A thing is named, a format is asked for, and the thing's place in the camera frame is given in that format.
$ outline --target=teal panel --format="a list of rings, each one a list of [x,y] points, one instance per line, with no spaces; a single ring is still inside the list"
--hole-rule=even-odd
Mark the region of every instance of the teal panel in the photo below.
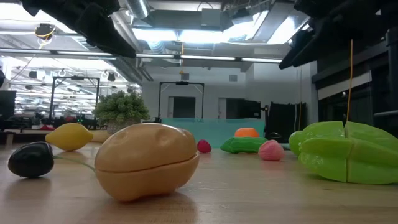
[[[204,139],[212,147],[220,147],[234,136],[239,128],[254,128],[260,136],[264,136],[264,121],[248,119],[191,119],[163,118],[162,123],[190,131],[196,141]]]

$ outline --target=yellow lemon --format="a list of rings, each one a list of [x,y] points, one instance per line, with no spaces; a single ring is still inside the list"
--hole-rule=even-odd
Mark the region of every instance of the yellow lemon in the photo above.
[[[45,141],[65,151],[81,149],[93,139],[93,134],[83,125],[68,123],[45,136]]]

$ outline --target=wooden table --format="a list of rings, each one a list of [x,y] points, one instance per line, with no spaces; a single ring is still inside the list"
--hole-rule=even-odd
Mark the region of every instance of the wooden table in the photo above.
[[[55,154],[93,164],[99,144]],[[23,179],[0,148],[0,223],[398,223],[398,185],[342,184],[305,170],[291,152],[282,162],[213,150],[191,181],[166,197],[118,203],[94,173],[57,160],[51,173]]]

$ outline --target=plastic fruit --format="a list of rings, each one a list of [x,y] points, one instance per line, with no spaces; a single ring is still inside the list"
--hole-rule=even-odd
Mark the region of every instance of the plastic fruit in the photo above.
[[[8,160],[8,169],[21,177],[40,177],[54,166],[52,148],[46,142],[34,142],[15,150]]]
[[[211,145],[206,140],[200,140],[197,144],[198,151],[201,153],[209,153],[211,152]]]
[[[313,136],[301,143],[299,160],[318,175],[357,184],[398,182],[398,139],[391,134],[347,122],[345,136]]]
[[[262,137],[233,137],[227,140],[220,149],[230,153],[258,153],[260,146],[266,141],[267,139]]]
[[[343,123],[341,121],[318,122],[307,126],[303,131],[294,132],[289,137],[290,150],[299,156],[301,143],[316,136],[343,137]]]
[[[65,151],[81,149],[93,139],[93,134],[83,125],[68,123],[45,136],[45,141]]]
[[[259,149],[259,156],[265,161],[279,161],[285,156],[284,148],[275,140],[268,140]]]
[[[259,137],[259,133],[254,128],[239,128],[235,132],[235,137]]]
[[[188,182],[198,162],[191,133],[146,123],[124,128],[106,140],[95,157],[95,172],[110,196],[132,201],[175,191]]]

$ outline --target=potted plant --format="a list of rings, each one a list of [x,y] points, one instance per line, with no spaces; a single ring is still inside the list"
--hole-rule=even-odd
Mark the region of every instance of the potted plant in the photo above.
[[[93,114],[101,124],[108,125],[108,132],[114,134],[132,124],[149,119],[149,110],[144,100],[136,92],[119,91],[112,95],[99,96],[97,107]]]

